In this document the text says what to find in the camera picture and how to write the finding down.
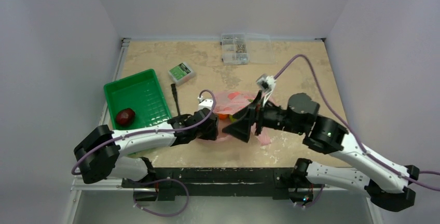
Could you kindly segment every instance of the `orange object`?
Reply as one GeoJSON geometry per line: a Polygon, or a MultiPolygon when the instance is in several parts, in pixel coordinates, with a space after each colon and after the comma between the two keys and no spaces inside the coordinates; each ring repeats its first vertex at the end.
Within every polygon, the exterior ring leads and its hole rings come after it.
{"type": "Polygon", "coordinates": [[[217,114],[219,119],[227,119],[229,114],[217,114]]]}
{"type": "Polygon", "coordinates": [[[240,92],[233,92],[233,93],[228,94],[228,98],[230,100],[232,100],[233,98],[237,97],[240,94],[241,94],[240,92]]]}

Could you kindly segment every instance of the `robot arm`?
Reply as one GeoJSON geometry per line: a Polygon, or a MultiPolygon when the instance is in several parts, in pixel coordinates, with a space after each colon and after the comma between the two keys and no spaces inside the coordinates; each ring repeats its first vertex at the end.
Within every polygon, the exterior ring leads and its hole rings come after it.
{"type": "MultiPolygon", "coordinates": [[[[122,136],[122,139],[99,148],[83,160],[79,169],[84,183],[96,183],[107,177],[133,181],[155,180],[154,168],[148,159],[132,159],[126,155],[154,147],[187,144],[197,137],[215,140],[218,135],[218,118],[215,115],[211,115],[197,128],[180,131],[201,122],[209,114],[211,106],[212,100],[202,101],[194,115],[177,116],[154,127],[130,131],[111,131],[106,125],[97,127],[75,148],[78,161],[98,145],[115,137],[122,136]]],[[[330,118],[318,115],[318,110],[319,104],[304,93],[292,95],[287,108],[283,109],[268,101],[268,97],[262,97],[262,91],[259,91],[251,104],[233,115],[237,121],[225,127],[223,132],[244,142],[249,141],[251,126],[254,124],[256,135],[261,133],[263,127],[304,134],[303,144],[310,149],[345,161],[355,169],[334,168],[308,159],[298,159],[289,178],[281,180],[297,181],[298,185],[326,184],[345,188],[369,196],[374,204],[390,211],[412,206],[415,192],[407,187],[408,181],[372,161],[358,149],[355,138],[346,128],[330,118]]],[[[402,175],[418,179],[419,170],[415,166],[398,165],[368,147],[366,149],[402,175]]]]}
{"type": "Polygon", "coordinates": [[[138,181],[145,178],[153,167],[148,159],[132,159],[126,155],[156,147],[188,144],[195,138],[216,140],[218,118],[214,114],[196,128],[181,131],[185,127],[201,122],[209,114],[212,103],[212,100],[204,100],[199,104],[199,110],[194,115],[180,115],[153,127],[135,130],[110,130],[107,125],[96,127],[74,149],[76,160],[83,159],[78,167],[84,183],[96,183],[107,177],[138,181]],[[86,156],[88,152],[117,137],[122,138],[86,156]]]}
{"type": "Polygon", "coordinates": [[[238,120],[223,128],[223,132],[244,142],[249,141],[250,128],[254,124],[256,135],[261,133],[263,127],[304,134],[303,144],[310,149],[338,158],[355,169],[328,167],[299,159],[293,174],[297,179],[302,179],[303,183],[327,184],[357,191],[370,196],[376,205],[391,211],[400,211],[414,204],[415,192],[407,187],[409,182],[402,176],[417,180],[417,167],[393,163],[364,146],[369,154],[401,175],[376,163],[360,150],[354,136],[346,128],[330,118],[318,115],[319,104],[304,93],[292,95],[286,109],[270,101],[264,103],[262,94],[259,91],[251,104],[233,115],[238,120]]]}

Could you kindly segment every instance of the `plastic bag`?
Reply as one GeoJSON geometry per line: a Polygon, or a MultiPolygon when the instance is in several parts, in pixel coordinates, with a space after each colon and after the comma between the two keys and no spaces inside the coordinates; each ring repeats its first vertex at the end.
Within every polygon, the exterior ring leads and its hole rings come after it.
{"type": "MultiPolygon", "coordinates": [[[[224,91],[215,93],[214,96],[217,103],[214,108],[214,113],[233,115],[239,110],[245,108],[245,106],[249,105],[257,94],[242,91],[224,91]]],[[[224,127],[231,124],[231,120],[226,118],[224,120],[219,120],[218,122],[217,141],[221,142],[232,138],[232,136],[222,132],[224,127]]],[[[255,133],[255,125],[251,127],[251,132],[255,133]]],[[[257,139],[260,141],[261,145],[268,145],[271,143],[270,137],[265,129],[263,129],[261,134],[257,136],[257,139]]]]}

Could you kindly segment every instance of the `metal frame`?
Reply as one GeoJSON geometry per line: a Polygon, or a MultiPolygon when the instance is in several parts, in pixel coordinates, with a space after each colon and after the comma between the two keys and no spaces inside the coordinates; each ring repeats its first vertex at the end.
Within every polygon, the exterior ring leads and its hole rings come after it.
{"type": "MultiPolygon", "coordinates": [[[[121,50],[119,53],[119,58],[116,64],[115,73],[113,75],[112,81],[118,80],[121,77],[123,65],[125,63],[125,58],[127,55],[128,47],[130,45],[131,38],[124,38],[122,40],[121,50]]],[[[101,118],[99,121],[99,125],[108,123],[110,120],[110,115],[108,112],[108,106],[107,102],[104,103],[104,107],[101,113],[101,118]]],[[[64,217],[62,219],[63,224],[73,224],[76,211],[78,209],[78,204],[81,199],[82,191],[141,191],[141,192],[149,192],[154,191],[154,189],[148,189],[148,188],[139,188],[139,189],[132,189],[132,188],[122,188],[121,187],[122,179],[121,178],[109,178],[105,181],[100,181],[95,184],[84,184],[82,177],[75,176],[72,186],[71,186],[71,192],[68,199],[68,203],[66,206],[66,211],[64,214],[64,217]]],[[[332,186],[326,186],[324,188],[324,191],[344,191],[345,189],[336,188],[332,186]]],[[[368,204],[368,210],[371,214],[372,221],[374,224],[383,224],[383,218],[380,212],[380,208],[375,206],[369,199],[367,199],[368,204]]]]}

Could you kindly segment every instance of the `white wall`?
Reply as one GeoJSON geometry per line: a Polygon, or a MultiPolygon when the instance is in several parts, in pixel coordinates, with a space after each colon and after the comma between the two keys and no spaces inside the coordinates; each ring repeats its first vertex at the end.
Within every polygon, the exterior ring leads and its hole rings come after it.
{"type": "Polygon", "coordinates": [[[253,32],[277,38],[326,37],[347,0],[101,0],[118,33],[203,38],[253,32]]]}
{"type": "MultiPolygon", "coordinates": [[[[400,164],[440,170],[440,0],[349,0],[326,46],[362,141],[400,164]]],[[[385,223],[438,223],[440,193],[412,188],[416,206],[384,212],[385,223]]]]}
{"type": "Polygon", "coordinates": [[[0,222],[60,223],[120,40],[99,0],[0,0],[0,222]]]}

